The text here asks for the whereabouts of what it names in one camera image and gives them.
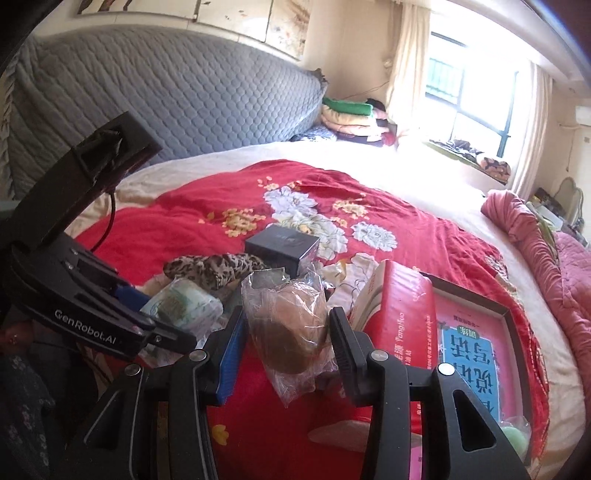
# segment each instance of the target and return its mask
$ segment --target leopard print scarf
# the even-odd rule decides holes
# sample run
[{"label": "leopard print scarf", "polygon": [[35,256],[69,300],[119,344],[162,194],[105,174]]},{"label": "leopard print scarf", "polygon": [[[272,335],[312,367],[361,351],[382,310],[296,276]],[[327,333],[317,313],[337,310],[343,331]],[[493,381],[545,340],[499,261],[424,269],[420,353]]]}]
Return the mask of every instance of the leopard print scarf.
[{"label": "leopard print scarf", "polygon": [[215,291],[253,270],[265,268],[264,262],[254,255],[223,254],[209,257],[185,255],[166,263],[163,270],[171,280],[186,278],[205,290]]}]

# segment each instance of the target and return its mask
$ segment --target green ball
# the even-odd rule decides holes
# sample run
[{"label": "green ball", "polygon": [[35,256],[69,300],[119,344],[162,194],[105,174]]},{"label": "green ball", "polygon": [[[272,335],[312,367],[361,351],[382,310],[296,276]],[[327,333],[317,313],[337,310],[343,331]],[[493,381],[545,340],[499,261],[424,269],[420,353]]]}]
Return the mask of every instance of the green ball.
[{"label": "green ball", "polygon": [[515,427],[501,427],[501,430],[509,440],[511,446],[517,452],[517,455],[519,455],[520,458],[524,458],[529,444],[529,441],[527,438],[525,438],[525,435],[523,435],[523,433],[521,433],[521,431]]}]

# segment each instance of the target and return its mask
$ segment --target bread in plastic bag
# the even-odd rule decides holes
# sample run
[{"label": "bread in plastic bag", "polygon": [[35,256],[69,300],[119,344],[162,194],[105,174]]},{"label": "bread in plastic bag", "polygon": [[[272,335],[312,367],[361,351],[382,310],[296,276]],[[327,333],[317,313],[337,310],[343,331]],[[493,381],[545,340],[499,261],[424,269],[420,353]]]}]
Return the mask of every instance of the bread in plastic bag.
[{"label": "bread in plastic bag", "polygon": [[242,303],[256,351],[287,406],[314,391],[314,379],[336,369],[320,277],[288,281],[284,270],[259,270],[242,282]]}]

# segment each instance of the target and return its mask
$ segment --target wall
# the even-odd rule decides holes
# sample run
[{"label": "wall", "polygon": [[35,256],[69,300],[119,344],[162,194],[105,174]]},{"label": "wall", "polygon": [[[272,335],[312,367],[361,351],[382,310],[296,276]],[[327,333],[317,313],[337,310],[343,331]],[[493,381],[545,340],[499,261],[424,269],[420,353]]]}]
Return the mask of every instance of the wall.
[{"label": "wall", "polygon": [[340,66],[336,97],[385,100],[389,70],[384,62],[394,55],[401,15],[402,6],[387,0],[346,2],[342,41],[336,52]]},{"label": "wall", "polygon": [[314,0],[310,26],[301,65],[309,70],[322,69],[329,81],[327,94],[337,96],[340,80],[339,52],[347,0]]},{"label": "wall", "polygon": [[182,30],[200,31],[267,51],[287,61],[298,63],[305,69],[314,70],[316,68],[322,68],[322,71],[326,71],[330,79],[330,77],[335,77],[336,70],[335,57],[330,52],[338,50],[338,43],[342,36],[346,1],[313,0],[306,49],[301,62],[296,62],[293,58],[282,52],[245,35],[209,25],[197,24],[182,18],[136,12],[78,16],[76,12],[80,5],[80,0],[64,0],[37,26],[34,33],[39,36],[47,36],[78,28],[115,24],[160,25],[163,27],[180,28]]},{"label": "wall", "polygon": [[587,220],[583,233],[591,239],[591,127],[572,130],[559,126],[576,124],[576,105],[591,106],[591,99],[575,97],[555,86],[535,187],[555,194],[560,183],[566,177],[572,177],[583,190],[583,218]]}]

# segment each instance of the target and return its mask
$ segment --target white curtain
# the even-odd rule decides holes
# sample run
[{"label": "white curtain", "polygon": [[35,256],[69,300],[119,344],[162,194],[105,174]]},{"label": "white curtain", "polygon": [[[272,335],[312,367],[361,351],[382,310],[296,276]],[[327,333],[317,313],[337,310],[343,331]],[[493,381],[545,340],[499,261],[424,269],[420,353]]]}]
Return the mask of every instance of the white curtain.
[{"label": "white curtain", "polygon": [[419,126],[427,81],[430,19],[428,8],[403,2],[400,39],[386,93],[388,119],[398,125],[398,132],[412,133]]},{"label": "white curtain", "polygon": [[544,151],[548,112],[552,98],[552,78],[534,63],[530,64],[531,103],[519,163],[511,180],[511,190],[528,200]]}]

